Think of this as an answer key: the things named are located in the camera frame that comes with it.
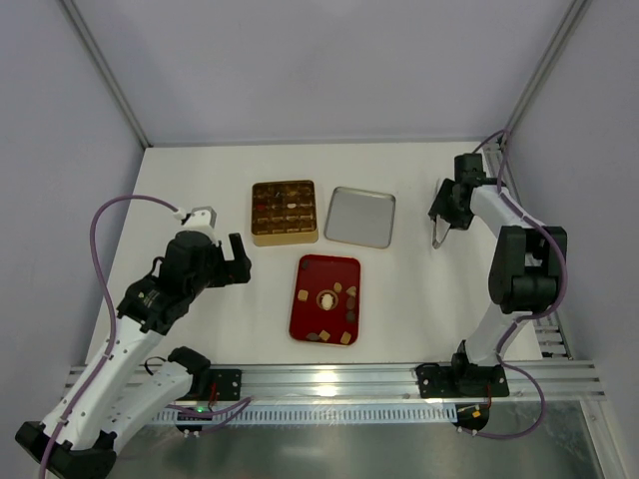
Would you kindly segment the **metal tongs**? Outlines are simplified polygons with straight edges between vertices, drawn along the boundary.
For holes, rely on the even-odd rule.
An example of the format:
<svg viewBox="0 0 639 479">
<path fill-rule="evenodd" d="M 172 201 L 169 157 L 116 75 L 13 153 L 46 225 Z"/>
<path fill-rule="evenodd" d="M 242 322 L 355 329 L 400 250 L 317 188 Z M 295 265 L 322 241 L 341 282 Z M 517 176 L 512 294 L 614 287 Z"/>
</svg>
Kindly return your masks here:
<svg viewBox="0 0 639 479">
<path fill-rule="evenodd" d="M 434 249 L 439 249 L 448 235 L 450 228 L 450 196 L 453 182 L 444 179 L 438 184 L 433 203 L 430 207 L 428 217 L 432 224 L 431 245 Z"/>
</svg>

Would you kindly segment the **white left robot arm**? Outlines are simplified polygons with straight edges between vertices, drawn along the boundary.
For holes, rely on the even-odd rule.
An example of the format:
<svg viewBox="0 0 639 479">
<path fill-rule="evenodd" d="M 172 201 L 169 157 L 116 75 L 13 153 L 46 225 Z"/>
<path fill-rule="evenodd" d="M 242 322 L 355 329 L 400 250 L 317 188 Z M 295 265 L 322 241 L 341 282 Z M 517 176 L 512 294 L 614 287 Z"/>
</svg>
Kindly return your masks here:
<svg viewBox="0 0 639 479">
<path fill-rule="evenodd" d="M 180 232 L 152 270 L 111 306 L 104 348 L 41 421 L 26 421 L 16 442 L 59 478 L 105 478 L 127 442 L 176 400 L 204 398 L 213 384 L 210 360 L 181 346 L 133 392 L 125 386 L 150 352 L 206 289 L 245 284 L 252 263 L 242 237 L 229 236 L 233 258 L 207 235 Z"/>
</svg>

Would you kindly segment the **silver tin lid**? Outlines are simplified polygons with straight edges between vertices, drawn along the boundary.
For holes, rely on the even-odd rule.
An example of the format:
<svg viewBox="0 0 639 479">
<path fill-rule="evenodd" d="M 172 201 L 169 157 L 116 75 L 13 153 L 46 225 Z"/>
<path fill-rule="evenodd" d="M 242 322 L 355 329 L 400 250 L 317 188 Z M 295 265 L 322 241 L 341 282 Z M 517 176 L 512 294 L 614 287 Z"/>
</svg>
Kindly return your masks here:
<svg viewBox="0 0 639 479">
<path fill-rule="evenodd" d="M 377 249 L 391 244 L 394 195 L 336 187 L 331 195 L 324 236 L 327 240 Z"/>
</svg>

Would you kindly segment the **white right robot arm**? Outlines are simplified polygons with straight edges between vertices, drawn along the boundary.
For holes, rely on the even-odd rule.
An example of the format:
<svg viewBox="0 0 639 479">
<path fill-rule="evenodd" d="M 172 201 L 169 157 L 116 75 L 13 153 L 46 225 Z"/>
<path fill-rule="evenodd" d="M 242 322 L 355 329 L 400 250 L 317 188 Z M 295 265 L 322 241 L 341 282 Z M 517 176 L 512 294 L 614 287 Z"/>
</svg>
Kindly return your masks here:
<svg viewBox="0 0 639 479">
<path fill-rule="evenodd" d="M 503 355 L 526 320 L 552 313 L 567 285 L 567 232 L 544 225 L 490 177 L 478 153 L 454 159 L 454 176 L 442 182 L 430 207 L 432 222 L 467 231 L 482 220 L 496 238 L 488 273 L 491 304 L 449 364 L 415 369 L 423 398 L 506 397 Z"/>
</svg>

